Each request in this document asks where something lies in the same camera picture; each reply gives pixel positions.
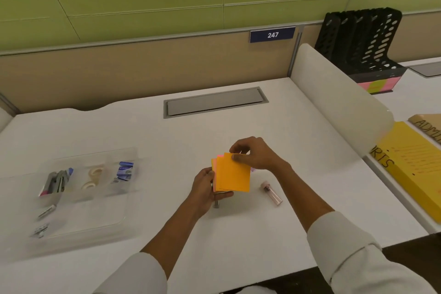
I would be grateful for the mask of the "black perforated file rack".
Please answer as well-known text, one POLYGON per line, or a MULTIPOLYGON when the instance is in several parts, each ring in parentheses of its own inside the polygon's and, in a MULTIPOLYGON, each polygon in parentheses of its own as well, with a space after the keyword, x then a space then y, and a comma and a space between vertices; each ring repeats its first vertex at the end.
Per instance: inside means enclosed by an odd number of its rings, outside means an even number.
POLYGON ((314 48, 357 84, 403 76, 388 57, 402 17, 389 7, 327 13, 314 48))

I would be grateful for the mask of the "clear plastic organizer tray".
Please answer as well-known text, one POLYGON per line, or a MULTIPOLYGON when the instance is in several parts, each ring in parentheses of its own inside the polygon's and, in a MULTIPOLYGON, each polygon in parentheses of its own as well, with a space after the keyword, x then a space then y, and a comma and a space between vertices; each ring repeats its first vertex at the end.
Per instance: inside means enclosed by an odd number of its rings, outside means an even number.
POLYGON ((136 147, 50 160, 33 174, 0 178, 0 262, 24 260, 121 241, 135 236, 135 180, 139 167, 136 147), (114 182, 119 162, 134 162, 130 181, 114 182), (81 190, 91 181, 92 167, 104 166, 97 186, 81 190), (39 197, 51 172, 73 168, 63 192, 39 197), (56 210, 37 217, 52 204, 56 210), (30 235, 50 223, 42 238, 30 235))

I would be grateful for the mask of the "frosted white desk divider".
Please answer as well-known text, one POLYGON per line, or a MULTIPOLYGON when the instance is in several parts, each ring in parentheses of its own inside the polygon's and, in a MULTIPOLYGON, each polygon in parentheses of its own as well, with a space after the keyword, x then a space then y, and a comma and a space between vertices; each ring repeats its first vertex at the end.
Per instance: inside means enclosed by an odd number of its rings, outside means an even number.
POLYGON ((291 80, 359 157, 389 133, 393 113, 312 46, 299 46, 291 80))

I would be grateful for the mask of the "person's right forearm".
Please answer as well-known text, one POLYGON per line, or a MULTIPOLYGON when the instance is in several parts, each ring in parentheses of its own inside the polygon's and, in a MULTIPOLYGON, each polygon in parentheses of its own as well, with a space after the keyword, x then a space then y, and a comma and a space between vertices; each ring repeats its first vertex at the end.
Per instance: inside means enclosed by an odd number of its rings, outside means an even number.
POLYGON ((420 275, 389 261, 382 247, 335 211, 281 160, 272 168, 301 225, 317 266, 334 294, 437 294, 420 275))

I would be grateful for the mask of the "blue staple boxes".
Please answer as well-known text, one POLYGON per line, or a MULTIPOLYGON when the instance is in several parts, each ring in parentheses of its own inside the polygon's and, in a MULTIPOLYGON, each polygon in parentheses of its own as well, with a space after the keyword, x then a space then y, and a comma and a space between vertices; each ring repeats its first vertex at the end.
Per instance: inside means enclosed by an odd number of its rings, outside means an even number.
POLYGON ((130 181, 134 171, 134 162, 119 162, 119 168, 114 178, 114 182, 130 181))

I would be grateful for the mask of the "silver binder clip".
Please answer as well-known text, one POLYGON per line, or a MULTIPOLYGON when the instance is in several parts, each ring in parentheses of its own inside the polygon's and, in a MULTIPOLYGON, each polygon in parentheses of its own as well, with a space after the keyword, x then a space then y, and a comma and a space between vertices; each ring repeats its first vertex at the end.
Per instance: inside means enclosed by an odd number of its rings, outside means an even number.
POLYGON ((45 235, 46 230, 48 229, 50 223, 45 223, 39 227, 37 227, 32 234, 30 235, 30 237, 32 238, 42 238, 45 235))
POLYGON ((45 209, 42 213, 40 213, 37 217, 38 220, 42 220, 52 214, 56 210, 57 206, 55 204, 52 204, 47 209, 45 209))

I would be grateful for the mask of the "pink and yellow note block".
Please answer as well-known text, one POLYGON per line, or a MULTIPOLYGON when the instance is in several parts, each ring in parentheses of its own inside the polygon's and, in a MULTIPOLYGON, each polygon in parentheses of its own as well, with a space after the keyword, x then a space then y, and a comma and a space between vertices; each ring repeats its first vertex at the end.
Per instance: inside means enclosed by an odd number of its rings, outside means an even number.
POLYGON ((402 76, 392 77, 388 79, 378 79, 374 81, 358 83, 358 85, 372 95, 388 93, 393 91, 395 85, 399 82, 401 78, 402 76))

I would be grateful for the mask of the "person's right hand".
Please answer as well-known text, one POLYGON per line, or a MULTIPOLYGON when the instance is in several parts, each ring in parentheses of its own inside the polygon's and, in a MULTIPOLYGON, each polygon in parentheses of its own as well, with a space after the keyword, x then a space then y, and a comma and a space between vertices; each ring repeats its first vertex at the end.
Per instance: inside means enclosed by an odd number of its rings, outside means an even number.
POLYGON ((261 137, 250 136, 236 141, 230 153, 247 154, 250 163, 246 164, 259 170, 267 170, 275 176, 292 171, 291 165, 279 157, 261 137))

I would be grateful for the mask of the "blue number label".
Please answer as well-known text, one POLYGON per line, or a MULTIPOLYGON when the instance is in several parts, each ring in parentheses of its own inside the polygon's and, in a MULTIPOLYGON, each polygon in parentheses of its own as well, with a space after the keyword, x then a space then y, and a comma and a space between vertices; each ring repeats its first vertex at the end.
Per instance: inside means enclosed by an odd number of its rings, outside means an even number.
POLYGON ((272 28, 250 31, 249 43, 272 42, 278 40, 291 40, 294 37, 296 27, 272 28))

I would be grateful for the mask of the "clear vial with pink cap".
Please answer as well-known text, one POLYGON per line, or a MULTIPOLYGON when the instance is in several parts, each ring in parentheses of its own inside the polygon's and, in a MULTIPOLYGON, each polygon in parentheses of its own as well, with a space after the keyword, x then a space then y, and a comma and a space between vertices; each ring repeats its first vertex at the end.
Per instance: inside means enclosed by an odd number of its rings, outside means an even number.
POLYGON ((261 188, 276 206, 282 204, 283 200, 278 196, 267 181, 262 182, 261 188))

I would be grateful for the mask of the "brown cardboard sign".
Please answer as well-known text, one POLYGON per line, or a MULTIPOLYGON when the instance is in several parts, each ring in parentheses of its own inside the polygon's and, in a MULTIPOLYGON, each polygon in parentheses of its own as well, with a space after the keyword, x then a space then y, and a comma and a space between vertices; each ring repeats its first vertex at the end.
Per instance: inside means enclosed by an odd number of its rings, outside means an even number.
POLYGON ((415 114, 408 121, 441 145, 441 113, 415 114))

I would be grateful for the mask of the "yellow paper folder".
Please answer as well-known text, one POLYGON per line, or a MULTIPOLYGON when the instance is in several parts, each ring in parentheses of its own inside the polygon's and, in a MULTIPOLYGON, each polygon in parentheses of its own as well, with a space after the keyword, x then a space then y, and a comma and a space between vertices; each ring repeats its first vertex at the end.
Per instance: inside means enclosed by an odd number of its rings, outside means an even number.
POLYGON ((441 150, 405 122, 393 128, 370 151, 413 200, 441 224, 441 150))

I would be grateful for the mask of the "person's left forearm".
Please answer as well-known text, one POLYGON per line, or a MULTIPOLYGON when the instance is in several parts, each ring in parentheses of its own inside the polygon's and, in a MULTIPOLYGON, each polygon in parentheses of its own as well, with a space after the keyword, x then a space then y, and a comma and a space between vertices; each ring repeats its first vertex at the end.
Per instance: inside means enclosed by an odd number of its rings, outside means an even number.
POLYGON ((156 236, 93 294, 167 294, 167 281, 197 221, 212 202, 188 197, 156 236))

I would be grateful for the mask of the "orange and pink sticky notes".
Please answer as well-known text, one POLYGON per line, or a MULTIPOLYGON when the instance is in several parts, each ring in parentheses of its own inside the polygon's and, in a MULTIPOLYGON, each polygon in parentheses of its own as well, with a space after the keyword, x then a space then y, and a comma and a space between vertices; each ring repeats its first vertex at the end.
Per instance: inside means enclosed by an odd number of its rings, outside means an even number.
POLYGON ((232 153, 224 153, 211 159, 215 173, 212 190, 219 192, 249 192, 251 167, 232 159, 232 153))

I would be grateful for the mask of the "beige desk partition panel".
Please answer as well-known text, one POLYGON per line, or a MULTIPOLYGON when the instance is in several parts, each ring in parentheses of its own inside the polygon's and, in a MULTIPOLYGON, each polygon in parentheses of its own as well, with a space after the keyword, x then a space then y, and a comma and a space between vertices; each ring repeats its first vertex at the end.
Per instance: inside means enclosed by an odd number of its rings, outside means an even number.
POLYGON ((60 108, 289 77, 322 20, 0 52, 0 120, 60 108), (250 31, 295 26, 291 40, 250 31))

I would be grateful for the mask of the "person's left hand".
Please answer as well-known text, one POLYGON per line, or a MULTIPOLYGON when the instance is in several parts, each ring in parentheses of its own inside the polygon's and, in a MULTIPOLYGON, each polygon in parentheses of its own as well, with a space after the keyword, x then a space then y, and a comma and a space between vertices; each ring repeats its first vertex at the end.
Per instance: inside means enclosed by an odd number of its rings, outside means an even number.
POLYGON ((195 176, 188 199, 194 206, 196 218, 200 219, 212 207, 214 200, 223 200, 232 197, 233 191, 214 192, 212 181, 203 179, 203 169, 195 176))

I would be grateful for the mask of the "grey stapler with red base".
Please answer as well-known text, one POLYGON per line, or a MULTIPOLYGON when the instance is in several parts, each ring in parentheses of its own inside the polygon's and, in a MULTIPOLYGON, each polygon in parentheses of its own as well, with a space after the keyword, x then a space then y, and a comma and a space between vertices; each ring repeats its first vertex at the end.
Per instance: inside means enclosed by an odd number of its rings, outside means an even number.
POLYGON ((46 183, 44 184, 42 191, 39 193, 39 197, 49 195, 52 193, 63 192, 67 184, 63 183, 64 170, 58 172, 51 172, 47 176, 46 183))

